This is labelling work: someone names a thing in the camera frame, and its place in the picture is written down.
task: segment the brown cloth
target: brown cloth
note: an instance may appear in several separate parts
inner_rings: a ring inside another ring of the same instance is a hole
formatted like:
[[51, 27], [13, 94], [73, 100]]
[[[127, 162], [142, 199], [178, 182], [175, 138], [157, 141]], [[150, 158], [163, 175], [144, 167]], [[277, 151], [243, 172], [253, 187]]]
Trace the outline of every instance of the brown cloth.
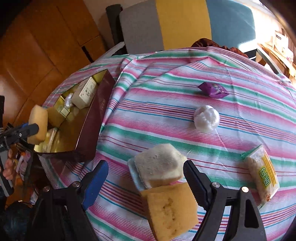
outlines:
[[229, 49], [226, 46], [221, 47], [219, 44], [215, 43], [213, 40], [210, 40], [207, 38], [202, 38], [197, 40], [191, 47], [217, 47], [217, 48], [229, 50], [231, 52], [237, 53], [241, 56], [248, 58], [248, 55], [240, 51], [238, 48], [232, 47]]

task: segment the white ball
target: white ball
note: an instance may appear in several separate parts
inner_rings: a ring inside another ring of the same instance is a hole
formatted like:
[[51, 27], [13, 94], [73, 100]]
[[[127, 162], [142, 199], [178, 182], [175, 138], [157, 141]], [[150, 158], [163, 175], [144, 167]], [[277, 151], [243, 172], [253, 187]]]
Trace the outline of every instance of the white ball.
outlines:
[[210, 105], [198, 107], [194, 113], [194, 125], [202, 133], [211, 133], [220, 123], [220, 115]]

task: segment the clear plastic snack wrapper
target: clear plastic snack wrapper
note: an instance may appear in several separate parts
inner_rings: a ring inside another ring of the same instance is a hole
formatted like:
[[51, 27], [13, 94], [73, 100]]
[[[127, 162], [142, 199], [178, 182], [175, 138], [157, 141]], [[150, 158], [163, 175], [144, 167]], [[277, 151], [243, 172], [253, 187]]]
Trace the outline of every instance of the clear plastic snack wrapper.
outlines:
[[263, 145], [243, 153], [242, 158], [248, 165], [263, 206], [279, 189], [279, 181], [272, 162]]

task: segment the human hand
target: human hand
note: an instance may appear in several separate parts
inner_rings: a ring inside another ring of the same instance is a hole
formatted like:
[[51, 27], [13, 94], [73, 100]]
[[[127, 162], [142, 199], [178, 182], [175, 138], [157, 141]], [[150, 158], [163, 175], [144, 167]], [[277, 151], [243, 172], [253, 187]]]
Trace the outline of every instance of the human hand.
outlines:
[[4, 165], [4, 170], [3, 170], [3, 176], [7, 179], [7, 180], [13, 180], [16, 177], [16, 171], [14, 170], [14, 163], [13, 163], [13, 152], [10, 149], [8, 151], [8, 159], [5, 162]]

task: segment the yellow sponge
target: yellow sponge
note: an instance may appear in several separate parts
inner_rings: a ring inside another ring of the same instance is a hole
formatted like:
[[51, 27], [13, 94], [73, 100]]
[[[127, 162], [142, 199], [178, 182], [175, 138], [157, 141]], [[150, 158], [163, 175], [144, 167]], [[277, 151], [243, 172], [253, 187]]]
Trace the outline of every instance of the yellow sponge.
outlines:
[[39, 145], [41, 142], [45, 141], [47, 133], [47, 122], [47, 110], [39, 105], [35, 105], [31, 110], [29, 125], [36, 123], [39, 126], [39, 131], [37, 134], [28, 137], [27, 142], [29, 144]]
[[197, 203], [188, 183], [150, 188], [141, 195], [157, 241], [170, 241], [198, 224]]

